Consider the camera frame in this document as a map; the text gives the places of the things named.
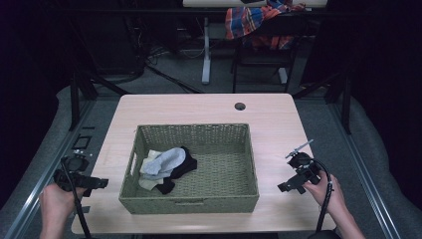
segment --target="office chair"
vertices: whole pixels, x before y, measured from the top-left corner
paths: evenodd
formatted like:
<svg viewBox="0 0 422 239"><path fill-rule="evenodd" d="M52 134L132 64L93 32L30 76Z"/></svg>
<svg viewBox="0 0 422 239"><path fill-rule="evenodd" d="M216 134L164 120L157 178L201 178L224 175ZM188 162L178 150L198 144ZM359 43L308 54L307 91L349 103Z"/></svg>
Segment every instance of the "office chair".
<svg viewBox="0 0 422 239"><path fill-rule="evenodd" d="M281 14L266 20L262 25L251 34L237 39L237 47L235 50L232 69L233 74L233 93L236 93L236 85L238 82L238 67L254 67L254 68L275 68L275 73L279 68L288 68L288 78L284 92L289 88L292 74L292 68L295 63L295 57L301 37L308 29L308 21L299 15L287 13ZM291 46L288 49L270 50L245 48L243 46L243 38L259 36L294 36ZM265 83L257 83L257 85L267 85Z"/></svg>

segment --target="red plaid cloth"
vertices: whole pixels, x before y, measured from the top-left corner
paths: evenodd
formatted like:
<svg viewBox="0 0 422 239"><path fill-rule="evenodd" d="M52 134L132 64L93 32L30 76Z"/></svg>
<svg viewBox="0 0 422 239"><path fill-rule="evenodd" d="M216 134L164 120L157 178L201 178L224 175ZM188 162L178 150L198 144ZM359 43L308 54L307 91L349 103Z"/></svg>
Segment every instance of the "red plaid cloth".
<svg viewBox="0 0 422 239"><path fill-rule="evenodd" d="M263 21L286 12L304 11L305 6L304 3L293 5L292 0L286 0L284 3L267 0L267 5L261 8L229 8L226 14L226 38L236 39L246 36L259 28ZM244 39L244 45L254 48L283 49L289 47L292 39L292 36L249 37Z"/></svg>

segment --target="cable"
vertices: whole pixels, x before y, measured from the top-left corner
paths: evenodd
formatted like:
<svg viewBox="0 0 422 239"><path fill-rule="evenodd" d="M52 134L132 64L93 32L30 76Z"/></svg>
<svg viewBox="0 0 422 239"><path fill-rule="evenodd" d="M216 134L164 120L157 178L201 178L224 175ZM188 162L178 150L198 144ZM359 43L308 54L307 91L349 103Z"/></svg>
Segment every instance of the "cable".
<svg viewBox="0 0 422 239"><path fill-rule="evenodd" d="M319 213L319 219L317 221L316 225L316 233L320 232L322 229L323 219L325 218L326 210L328 208L329 199L331 198L331 192L332 192L332 180L331 175L329 174L328 170L326 169L325 165L323 165L322 162L313 159L325 172L326 178L328 180L328 185L326 186L326 193L325 193L325 199L323 200L323 204Z"/></svg>
<svg viewBox="0 0 422 239"><path fill-rule="evenodd" d="M155 69L155 68L153 68L153 67L151 67L151 66L149 66L149 65L146 65L146 67L151 71L151 72L153 72L154 74L156 74L156 75L158 75L158 76L160 76L160 77L162 77L162 78L164 78L164 79L166 79L166 80L168 80L168 81L170 81L170 82L172 82L172 83L174 83L174 84L176 84L177 86L179 86L181 89L183 89L184 91L185 90L188 90L188 91L190 91L191 93L195 93L195 94L203 94L203 92L202 91L200 91L200 90L198 90L198 89L196 89L196 88L194 88L194 87L192 87L192 86L189 86L189 85L187 85L186 83L184 83L184 82L181 82L181 81L179 81L179 80L177 80L177 79L174 79L174 78L172 78L172 77L169 77L169 76L167 76L167 75L165 75L164 73L162 73L162 72L160 72L160 71L158 71L157 69Z"/></svg>
<svg viewBox="0 0 422 239"><path fill-rule="evenodd" d="M66 177L69 180L69 183L71 184L72 192L74 193L75 206L77 208L77 213L78 213L78 216L79 216L80 221L81 221L81 226L82 226L82 228L84 230L85 237L87 239L92 239L93 237L91 236L90 229L88 228L88 224L87 224L87 221L85 219L84 212L82 210L81 200L78 197L77 190L76 190L75 185L74 185L74 181L72 179L72 176L69 174L69 171L68 171L68 168L66 167L65 161L66 161L66 159L63 158L62 159L62 162L61 162L61 165L62 165L63 171L66 174Z"/></svg>

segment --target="hand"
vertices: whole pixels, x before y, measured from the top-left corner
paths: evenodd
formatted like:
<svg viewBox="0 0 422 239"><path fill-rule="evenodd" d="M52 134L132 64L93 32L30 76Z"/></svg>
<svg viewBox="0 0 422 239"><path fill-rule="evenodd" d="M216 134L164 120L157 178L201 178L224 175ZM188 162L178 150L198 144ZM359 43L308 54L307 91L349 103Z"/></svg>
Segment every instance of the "hand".
<svg viewBox="0 0 422 239"><path fill-rule="evenodd" d="M303 187L307 189L314 197L319 205L323 204L326 194L326 187L328 180L326 174L322 171L319 172L320 182L317 185L313 185L310 182L306 182ZM334 220L344 239L360 239L365 238L363 233L360 231L353 216L348 211L345 205L344 196L338 183L338 180L333 175L330 176L332 181L332 192L329 200L327 212Z"/></svg>
<svg viewBox="0 0 422 239"><path fill-rule="evenodd" d="M84 188L77 188L78 196L82 196ZM68 216L75 207L73 192L64 191L56 183L44 188L39 196L43 229L42 239L62 238Z"/></svg>
<svg viewBox="0 0 422 239"><path fill-rule="evenodd" d="M313 195L314 199L319 205L322 205L323 201L325 200L328 179L325 172L323 171L320 171L318 176L320 178L319 184L313 185L310 182L306 182L303 187ZM337 178L334 175L331 175L330 177L332 181L332 193L327 208L328 213L342 210L346 207L341 186Z"/></svg>

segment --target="green wicker basket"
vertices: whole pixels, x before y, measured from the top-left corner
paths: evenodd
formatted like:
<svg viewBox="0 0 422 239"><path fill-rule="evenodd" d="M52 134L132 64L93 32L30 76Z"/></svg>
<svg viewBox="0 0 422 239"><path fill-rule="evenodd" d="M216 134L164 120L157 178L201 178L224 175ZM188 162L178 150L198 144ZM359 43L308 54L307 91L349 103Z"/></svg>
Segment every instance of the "green wicker basket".
<svg viewBox="0 0 422 239"><path fill-rule="evenodd" d="M197 169L161 194L138 185L150 149L186 146ZM252 212L258 185L249 126L245 123L139 125L119 200L132 214Z"/></svg>

